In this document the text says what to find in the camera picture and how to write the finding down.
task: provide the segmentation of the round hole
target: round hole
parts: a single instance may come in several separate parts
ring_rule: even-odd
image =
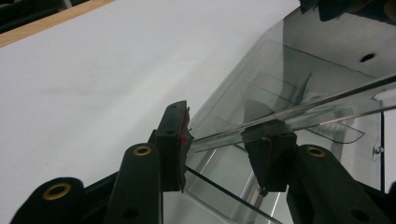
[[[128,208],[123,212],[123,217],[125,219],[132,219],[139,215],[139,211],[135,208]]]
[[[350,213],[354,218],[356,218],[359,221],[368,222],[370,220],[369,216],[367,216],[367,214],[361,211],[360,209],[352,209],[350,210]]]
[[[361,63],[364,63],[364,62],[369,61],[370,59],[374,58],[374,56],[375,56],[375,54],[373,54],[373,53],[369,53],[369,54],[367,54],[367,55],[364,55],[364,56],[361,58]]]
[[[72,186],[68,183],[54,184],[46,189],[43,193],[43,198],[47,201],[57,200],[66,195]]]
[[[134,150],[134,154],[135,154],[136,156],[146,156],[146,155],[148,155],[150,152],[151,152],[151,148],[149,148],[149,147],[137,147],[137,148]]]
[[[323,151],[323,149],[316,148],[316,147],[309,147],[308,153],[314,157],[324,157],[326,155],[326,153]]]

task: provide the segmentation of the wooden strip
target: wooden strip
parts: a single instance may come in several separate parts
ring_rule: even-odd
[[[75,7],[71,7],[54,15],[43,18],[39,21],[34,21],[29,24],[18,27],[14,30],[5,32],[0,35],[0,48],[3,46],[14,43],[18,40],[24,39],[29,35],[34,35],[38,32],[44,31],[52,26],[55,26],[64,21],[71,20],[77,16],[85,14],[96,8],[102,7],[114,0],[91,0],[80,4]]]

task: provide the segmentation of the brass ring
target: brass ring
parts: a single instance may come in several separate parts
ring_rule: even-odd
[[[136,156],[146,156],[151,152],[151,148],[149,147],[137,147],[134,149],[134,154]]]
[[[324,157],[324,156],[326,156],[326,152],[323,149],[318,148],[318,147],[308,147],[306,150],[308,151],[308,153],[311,156],[314,156],[314,157]]]
[[[52,190],[57,189],[57,188],[63,188],[63,189],[61,192],[51,193]],[[72,188],[72,186],[68,183],[54,184],[51,187],[49,187],[46,191],[44,191],[43,198],[47,201],[60,199],[64,195],[66,195],[70,191],[71,188]]]

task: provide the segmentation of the white tabletop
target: white tabletop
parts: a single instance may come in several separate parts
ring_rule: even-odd
[[[52,178],[116,172],[167,105],[187,100],[194,115],[298,4],[118,0],[1,48],[0,223]]]

